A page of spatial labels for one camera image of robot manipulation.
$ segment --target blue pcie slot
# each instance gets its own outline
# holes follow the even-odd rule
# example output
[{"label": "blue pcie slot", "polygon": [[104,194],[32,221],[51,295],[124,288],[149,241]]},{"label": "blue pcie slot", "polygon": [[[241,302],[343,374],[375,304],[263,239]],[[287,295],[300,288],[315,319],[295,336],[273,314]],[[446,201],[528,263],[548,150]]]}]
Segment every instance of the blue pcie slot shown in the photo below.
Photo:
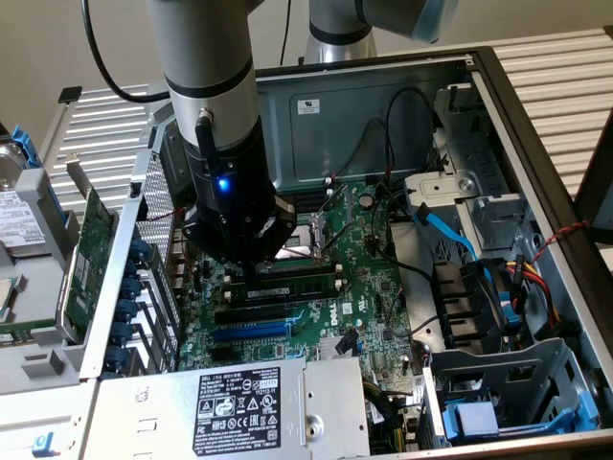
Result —
[{"label": "blue pcie slot", "polygon": [[247,340],[251,338],[291,336],[291,325],[285,321],[261,323],[239,328],[217,329],[213,332],[215,342],[230,342],[232,340]]}]

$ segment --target black cable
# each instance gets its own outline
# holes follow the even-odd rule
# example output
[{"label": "black cable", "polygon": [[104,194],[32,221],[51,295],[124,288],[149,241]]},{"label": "black cable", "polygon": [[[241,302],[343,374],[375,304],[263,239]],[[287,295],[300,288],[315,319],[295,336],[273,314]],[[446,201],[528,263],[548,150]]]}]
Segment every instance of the black cable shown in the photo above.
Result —
[{"label": "black cable", "polygon": [[437,319],[439,319],[439,316],[432,316],[431,318],[426,319],[424,322],[422,322],[419,326],[417,326],[415,329],[411,331],[395,331],[389,326],[388,326],[388,330],[390,331],[390,333],[392,333],[394,337],[398,337],[398,338],[412,337],[413,335],[421,331],[423,328],[425,328],[428,324],[430,324],[433,321],[436,321]]},{"label": "black cable", "polygon": [[376,252],[379,254],[379,256],[381,256],[383,259],[385,259],[390,264],[394,264],[395,266],[399,266],[400,268],[404,268],[405,270],[409,270],[409,271],[413,271],[414,273],[418,273],[419,275],[421,275],[421,277],[423,279],[425,279],[429,284],[431,284],[432,283],[432,277],[430,275],[428,275],[425,271],[423,271],[421,268],[417,268],[416,266],[412,266],[412,265],[408,265],[408,264],[403,264],[400,261],[392,259],[390,256],[385,254],[385,252],[383,252],[383,250],[379,247],[378,243],[376,242],[376,236],[375,236],[375,214],[376,214],[376,210],[379,207],[379,204],[381,204],[381,199],[382,199],[382,197],[376,201],[375,207],[373,208],[373,213],[372,213],[372,216],[371,216],[371,233],[373,234],[373,244],[375,245]]},{"label": "black cable", "polygon": [[100,50],[98,49],[98,44],[96,43],[96,38],[94,37],[94,28],[92,27],[92,18],[89,14],[89,0],[81,0],[80,9],[83,13],[83,25],[85,26],[85,35],[87,36],[87,41],[89,42],[89,49],[92,52],[92,56],[96,61],[96,65],[98,66],[98,70],[100,71],[102,78],[106,85],[120,98],[129,103],[137,103],[137,104],[148,104],[148,103],[157,103],[158,101],[163,101],[164,99],[168,99],[170,94],[168,91],[157,94],[149,94],[147,96],[133,96],[127,92],[125,92],[122,88],[120,88],[117,83],[113,80],[113,78],[106,70],[106,66],[104,65],[104,61],[102,60],[102,56],[100,55]]},{"label": "black cable", "polygon": [[406,92],[417,94],[421,98],[425,107],[428,110],[428,122],[430,124],[430,137],[428,139],[428,154],[426,157],[426,163],[427,163],[426,169],[428,168],[429,162],[430,162],[430,150],[432,149],[432,142],[434,139],[434,123],[432,121],[432,118],[434,116],[434,108],[432,107],[432,104],[430,103],[430,101],[428,101],[428,98],[425,95],[425,93],[421,91],[419,88],[417,88],[416,86],[406,86],[404,88],[400,88],[392,97],[392,100],[390,101],[390,104],[387,107],[387,114],[385,115],[385,139],[386,139],[385,161],[388,163],[388,171],[387,171],[388,177],[389,177],[389,174],[392,172],[392,169],[396,166],[396,154],[394,153],[394,146],[392,146],[392,139],[390,138],[390,113],[392,112],[392,107],[394,106],[394,102],[396,101],[398,96]]},{"label": "black cable", "polygon": [[364,144],[364,140],[366,139],[366,135],[368,134],[369,129],[375,123],[381,125],[383,127],[383,129],[385,129],[385,124],[383,123],[383,120],[381,120],[380,118],[373,118],[373,119],[371,119],[371,121],[368,122],[366,124],[366,126],[364,126],[364,130],[362,131],[362,135],[360,136],[360,140],[357,141],[357,145],[355,146],[355,149],[353,150],[352,156],[349,157],[349,159],[345,162],[345,164],[341,167],[341,169],[338,170],[337,172],[335,172],[332,175],[332,177],[338,177],[340,174],[343,173],[343,171],[346,168],[349,167],[349,165],[352,163],[352,161],[355,159],[355,157],[357,156],[358,152],[360,151],[360,149],[362,147],[362,144]]},{"label": "black cable", "polygon": [[287,17],[285,18],[284,46],[281,48],[281,59],[279,65],[284,65],[285,45],[287,44],[287,34],[289,33],[289,16],[291,15],[291,0],[287,0]]}]

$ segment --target robotic arm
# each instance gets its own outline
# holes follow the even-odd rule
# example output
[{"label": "robotic arm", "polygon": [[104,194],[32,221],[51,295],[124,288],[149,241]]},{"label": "robotic arm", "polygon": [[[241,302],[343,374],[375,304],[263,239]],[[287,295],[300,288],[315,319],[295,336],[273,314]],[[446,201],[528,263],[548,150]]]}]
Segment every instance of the robotic arm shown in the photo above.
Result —
[{"label": "robotic arm", "polygon": [[[183,231],[219,262],[246,273],[273,260],[296,227],[294,207],[276,196],[270,181],[258,111],[247,16],[262,1],[148,0],[197,193]],[[437,32],[456,4],[310,0],[310,61],[371,56],[343,48],[372,40],[371,24],[432,41],[422,31],[422,15]]]}]

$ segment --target white label sticker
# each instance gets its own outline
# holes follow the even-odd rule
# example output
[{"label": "white label sticker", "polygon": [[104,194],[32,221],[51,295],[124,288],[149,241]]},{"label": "white label sticker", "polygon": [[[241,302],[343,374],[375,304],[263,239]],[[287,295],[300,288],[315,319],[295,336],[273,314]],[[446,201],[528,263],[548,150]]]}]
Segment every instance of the white label sticker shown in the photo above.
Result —
[{"label": "white label sticker", "polygon": [[371,415],[373,416],[373,424],[375,425],[380,424],[385,419],[383,418],[381,413],[378,410],[376,410],[376,407],[372,402],[370,402],[370,405],[371,405]]},{"label": "white label sticker", "polygon": [[307,115],[309,113],[319,113],[319,99],[298,101],[298,115]]},{"label": "white label sticker", "polygon": [[421,404],[423,400],[423,376],[413,376],[413,404]]},{"label": "white label sticker", "polygon": [[77,265],[75,265],[75,278],[81,283],[83,279],[83,270],[85,269],[85,258],[81,253],[77,255]]},{"label": "white label sticker", "polygon": [[258,299],[260,297],[271,297],[275,295],[289,295],[289,287],[278,287],[276,289],[248,290],[248,299]]},{"label": "white label sticker", "polygon": [[83,269],[83,277],[80,279],[80,288],[85,290],[87,284],[87,275],[89,274],[89,261],[85,259],[85,268]]},{"label": "white label sticker", "polygon": [[0,240],[6,247],[45,242],[30,206],[16,192],[0,192]]}]

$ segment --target capacitor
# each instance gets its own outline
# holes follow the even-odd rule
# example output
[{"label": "capacitor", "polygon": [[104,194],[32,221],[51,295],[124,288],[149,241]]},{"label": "capacitor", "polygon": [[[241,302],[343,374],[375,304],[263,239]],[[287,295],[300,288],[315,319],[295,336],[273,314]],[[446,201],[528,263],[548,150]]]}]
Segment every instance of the capacitor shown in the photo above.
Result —
[{"label": "capacitor", "polygon": [[362,194],[360,195],[360,198],[357,199],[357,204],[360,205],[360,209],[362,209],[362,211],[370,211],[373,209],[375,200],[369,194]]},{"label": "capacitor", "polygon": [[402,375],[406,376],[406,371],[409,369],[409,364],[411,363],[411,359],[407,355],[402,357]]}]

